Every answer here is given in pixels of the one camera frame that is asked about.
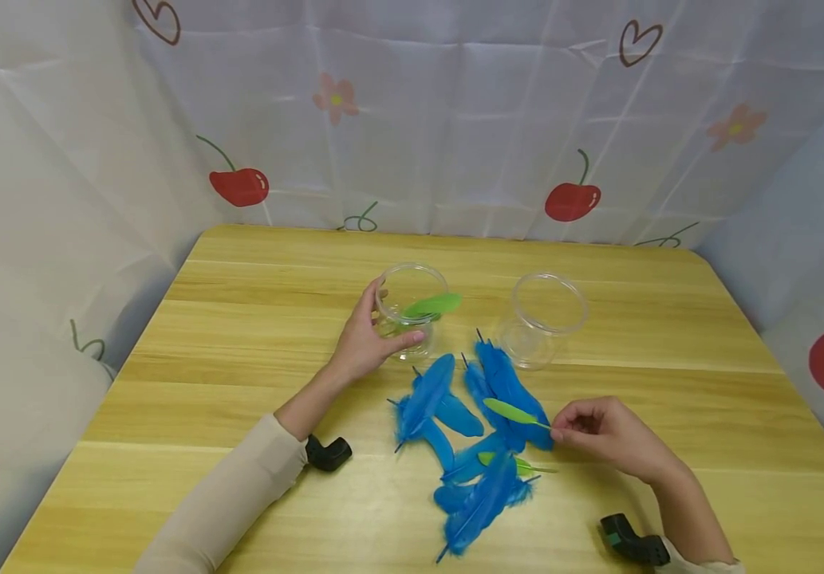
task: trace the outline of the hand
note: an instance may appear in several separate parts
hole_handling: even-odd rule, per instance
[[[690,472],[616,397],[574,400],[552,421],[552,439],[594,455],[649,485]]]
[[[377,277],[367,285],[355,309],[345,322],[338,344],[328,368],[343,376],[346,382],[353,382],[368,375],[383,364],[394,352],[407,349],[424,340],[421,331],[409,331],[395,337],[384,339],[377,334],[372,318],[374,297],[383,283],[383,277]]]

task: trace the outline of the left hand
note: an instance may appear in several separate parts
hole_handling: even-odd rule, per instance
[[[370,374],[394,352],[417,345],[425,338],[421,331],[404,332],[388,339],[380,337],[372,315],[375,296],[382,284],[383,277],[377,277],[364,289],[329,359],[328,367],[344,376],[345,382]]]

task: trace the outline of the green feather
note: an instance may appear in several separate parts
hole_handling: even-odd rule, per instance
[[[463,296],[459,293],[442,293],[434,297],[428,297],[426,300],[411,303],[402,312],[402,316],[408,319],[417,319],[419,316],[427,315],[439,316],[444,313],[454,312],[462,301]]]
[[[495,453],[479,453],[478,457],[483,466],[489,466],[491,459],[495,458]],[[529,477],[534,472],[558,472],[556,469],[543,469],[542,466],[533,466],[522,458],[514,457],[514,460],[517,463],[517,476],[519,477]]]
[[[531,415],[530,413],[525,412],[525,411],[521,411],[520,409],[517,409],[517,407],[515,407],[514,405],[509,405],[507,403],[504,403],[503,400],[492,399],[491,397],[489,397],[488,399],[485,399],[483,401],[483,403],[486,407],[489,407],[489,409],[491,409],[492,411],[497,412],[498,415],[501,415],[502,417],[504,417],[506,419],[510,419],[511,421],[514,421],[515,423],[538,424],[540,427],[543,427],[543,428],[546,428],[546,429],[549,429],[549,430],[552,429],[552,427],[549,427],[549,425],[540,423],[537,420],[537,418],[534,417],[533,415]]]

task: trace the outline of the fabric backdrop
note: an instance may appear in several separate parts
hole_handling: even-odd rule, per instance
[[[232,217],[128,8],[0,0],[0,564],[196,236]]]
[[[697,246],[823,121],[824,2],[0,0],[0,564],[200,231]]]
[[[824,2],[135,6],[239,222],[696,246],[824,121]]]
[[[824,426],[824,125],[700,252]]]

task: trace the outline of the pink flower print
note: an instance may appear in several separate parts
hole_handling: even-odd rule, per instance
[[[731,112],[731,117],[728,117],[727,121],[716,121],[708,128],[707,134],[716,138],[712,151],[720,150],[731,140],[736,144],[745,144],[754,140],[756,128],[766,122],[767,116],[765,112],[750,113],[749,105],[739,104]]]
[[[329,122],[337,126],[341,121],[341,113],[349,116],[357,115],[357,106],[353,103],[353,86],[347,80],[335,84],[331,75],[326,72],[319,74],[320,94],[313,94],[313,103],[316,108],[329,110]]]

